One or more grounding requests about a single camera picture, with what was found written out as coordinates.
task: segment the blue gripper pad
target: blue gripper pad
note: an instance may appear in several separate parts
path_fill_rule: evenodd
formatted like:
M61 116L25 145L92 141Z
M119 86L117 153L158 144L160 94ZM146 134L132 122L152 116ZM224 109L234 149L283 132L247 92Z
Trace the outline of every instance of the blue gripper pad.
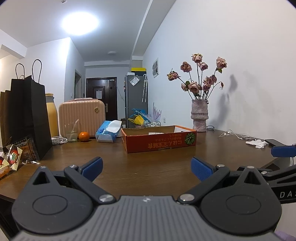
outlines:
M98 175L103 171L103 159L98 157L92 159L89 163L83 166L81 170L82 176L90 180L91 182L96 179Z
M295 146L274 146L271 149L271 154L274 157L295 157Z
M191 160L191 171L197 178L201 181L207 179L210 175L214 173L215 167L205 163L197 158L192 158Z

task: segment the pink suitcase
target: pink suitcase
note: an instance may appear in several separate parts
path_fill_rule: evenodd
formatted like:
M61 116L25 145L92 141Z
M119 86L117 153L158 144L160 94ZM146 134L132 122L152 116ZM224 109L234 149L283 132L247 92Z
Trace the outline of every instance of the pink suitcase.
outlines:
M87 131L95 137L99 127L105 121L105 105L97 99L82 98L64 102L59 106L59 128L62 137L66 138L65 125L79 119L77 133Z

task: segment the wooden table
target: wooden table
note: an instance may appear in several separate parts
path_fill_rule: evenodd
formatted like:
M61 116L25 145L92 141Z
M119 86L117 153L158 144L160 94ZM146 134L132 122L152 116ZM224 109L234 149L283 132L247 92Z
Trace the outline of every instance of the wooden table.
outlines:
M55 145L40 165L21 166L17 172L0 180L0 198L13 202L41 165L52 171L63 170L71 164L80 166L96 156L103 158L104 169L94 183L116 198L120 195L172 195L177 198L199 183L190 168L194 156L213 166L224 164L231 170L248 165L267 167L273 162L268 145L258 149L235 136L218 138L221 133L218 130L198 133L197 144L193 147L131 154L126 153L121 138L115 143L91 140Z

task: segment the yellow thermos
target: yellow thermos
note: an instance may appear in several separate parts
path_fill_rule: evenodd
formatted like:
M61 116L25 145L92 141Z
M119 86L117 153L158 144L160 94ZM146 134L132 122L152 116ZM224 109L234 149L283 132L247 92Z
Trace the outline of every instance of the yellow thermos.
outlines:
M54 104L54 94L47 93L45 94L45 96L46 96L46 106L47 106L50 135L52 137L58 137L59 125L57 120L57 108Z

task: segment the wall picture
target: wall picture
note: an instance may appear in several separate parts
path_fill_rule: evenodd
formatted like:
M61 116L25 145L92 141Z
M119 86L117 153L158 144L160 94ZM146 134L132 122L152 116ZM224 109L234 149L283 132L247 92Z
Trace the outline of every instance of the wall picture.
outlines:
M154 78L159 75L159 69L158 68L159 68L159 65L158 65L158 59L157 59L152 65L152 73L153 73Z

